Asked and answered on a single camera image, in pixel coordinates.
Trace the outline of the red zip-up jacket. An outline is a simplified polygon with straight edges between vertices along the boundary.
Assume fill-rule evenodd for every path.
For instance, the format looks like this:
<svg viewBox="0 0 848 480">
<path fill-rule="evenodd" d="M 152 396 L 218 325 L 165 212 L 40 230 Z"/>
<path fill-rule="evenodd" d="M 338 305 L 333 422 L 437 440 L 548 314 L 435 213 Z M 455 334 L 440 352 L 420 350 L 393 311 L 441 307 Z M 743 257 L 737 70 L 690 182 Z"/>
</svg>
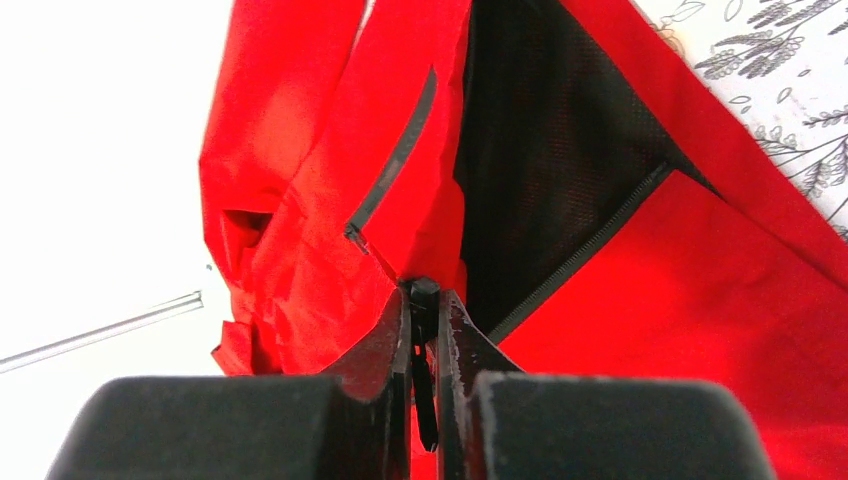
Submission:
<svg viewBox="0 0 848 480">
<path fill-rule="evenodd" d="M 847 247 L 627 1 L 237 1 L 199 159 L 229 376 L 427 277 L 532 373 L 701 379 L 847 475 Z"/>
</svg>

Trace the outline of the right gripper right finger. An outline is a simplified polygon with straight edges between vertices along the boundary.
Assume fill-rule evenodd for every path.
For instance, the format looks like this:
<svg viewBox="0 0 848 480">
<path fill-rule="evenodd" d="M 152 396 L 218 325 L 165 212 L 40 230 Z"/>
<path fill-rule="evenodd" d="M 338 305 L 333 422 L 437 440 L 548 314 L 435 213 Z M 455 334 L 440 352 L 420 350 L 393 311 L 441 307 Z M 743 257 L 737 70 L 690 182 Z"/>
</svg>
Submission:
<svg viewBox="0 0 848 480">
<path fill-rule="evenodd" d="M 697 381 L 529 374 L 440 296 L 442 479 L 772 479 L 747 411 Z"/>
</svg>

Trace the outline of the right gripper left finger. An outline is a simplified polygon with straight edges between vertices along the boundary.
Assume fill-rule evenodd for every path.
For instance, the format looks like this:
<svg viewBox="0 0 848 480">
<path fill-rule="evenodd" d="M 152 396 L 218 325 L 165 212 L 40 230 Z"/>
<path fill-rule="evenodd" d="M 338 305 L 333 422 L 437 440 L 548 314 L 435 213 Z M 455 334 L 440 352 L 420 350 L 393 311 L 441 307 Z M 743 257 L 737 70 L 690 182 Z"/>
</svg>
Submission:
<svg viewBox="0 0 848 480">
<path fill-rule="evenodd" d="M 408 299 L 316 375 L 128 377 L 86 402 L 52 479 L 406 479 Z"/>
</svg>

